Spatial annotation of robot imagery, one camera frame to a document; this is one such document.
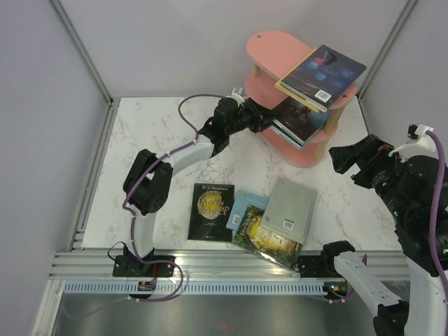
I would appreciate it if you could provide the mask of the yellow cover book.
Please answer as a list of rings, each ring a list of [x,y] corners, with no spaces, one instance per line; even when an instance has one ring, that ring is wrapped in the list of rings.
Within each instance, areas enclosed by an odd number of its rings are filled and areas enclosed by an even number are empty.
[[[275,84],[275,88],[294,98],[301,104],[316,112],[326,112],[328,100],[332,97],[328,92],[319,86],[319,80],[315,77],[321,62],[315,62],[315,54],[318,48],[311,49],[311,52],[297,63],[291,70],[283,75]]]

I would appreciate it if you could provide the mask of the teal ocean cover book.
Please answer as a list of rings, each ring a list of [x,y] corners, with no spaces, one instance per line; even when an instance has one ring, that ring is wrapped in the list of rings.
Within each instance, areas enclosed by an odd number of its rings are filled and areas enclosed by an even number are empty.
[[[288,123],[282,124],[275,120],[272,130],[297,149],[302,149],[307,144],[311,144],[325,126],[325,123],[317,125],[312,122],[293,123],[289,126]]]

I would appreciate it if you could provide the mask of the blue Wuthering Heights book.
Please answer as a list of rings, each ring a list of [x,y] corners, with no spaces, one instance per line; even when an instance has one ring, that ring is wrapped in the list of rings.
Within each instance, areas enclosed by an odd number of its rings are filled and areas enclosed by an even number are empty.
[[[332,111],[315,112],[293,98],[286,98],[280,102],[275,109],[279,109],[282,112],[282,116],[277,118],[280,123],[288,123],[292,126],[293,123],[306,123],[311,122],[317,125],[327,123],[332,115]]]

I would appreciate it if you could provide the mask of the dark blue Robinson Crusoe book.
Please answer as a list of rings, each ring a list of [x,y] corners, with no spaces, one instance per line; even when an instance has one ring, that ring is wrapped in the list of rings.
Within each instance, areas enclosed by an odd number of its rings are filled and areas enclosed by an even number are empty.
[[[326,104],[330,109],[367,67],[326,45],[321,45],[318,49],[315,62],[321,62],[321,57],[323,63],[316,70],[318,74],[315,77],[319,80],[318,86],[332,96]]]

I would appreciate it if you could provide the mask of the black Moon and Sixpence book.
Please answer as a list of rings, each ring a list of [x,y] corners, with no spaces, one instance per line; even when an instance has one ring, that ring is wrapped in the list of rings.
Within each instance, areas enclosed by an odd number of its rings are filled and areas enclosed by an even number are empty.
[[[226,225],[234,200],[233,185],[196,183],[192,194],[188,240],[230,243],[232,231]]]

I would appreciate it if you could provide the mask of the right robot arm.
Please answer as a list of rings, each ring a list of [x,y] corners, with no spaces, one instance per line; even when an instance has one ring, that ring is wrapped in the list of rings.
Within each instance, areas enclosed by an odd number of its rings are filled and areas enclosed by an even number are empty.
[[[427,130],[393,147],[375,135],[329,150],[338,174],[373,189],[390,212],[409,267],[404,300],[371,273],[347,241],[325,244],[318,255],[296,260],[302,277],[342,277],[372,314],[377,335],[447,334],[447,164],[441,141]]]

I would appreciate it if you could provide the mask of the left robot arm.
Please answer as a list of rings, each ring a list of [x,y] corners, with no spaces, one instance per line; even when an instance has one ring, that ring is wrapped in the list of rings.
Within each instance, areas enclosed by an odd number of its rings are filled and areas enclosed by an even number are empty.
[[[122,255],[118,256],[119,261],[115,262],[115,277],[120,273],[126,277],[145,277],[157,264],[175,267],[172,260],[154,259],[153,245],[147,254],[137,251],[137,214],[149,215],[153,226],[157,212],[168,199],[172,178],[177,173],[221,153],[233,134],[245,129],[253,133],[263,132],[280,116],[279,110],[265,108],[251,98],[215,97],[219,99],[218,104],[201,129],[187,123],[195,132],[193,140],[160,156],[144,149],[134,159],[122,187],[126,194],[122,207],[132,215],[130,240],[124,245]]]

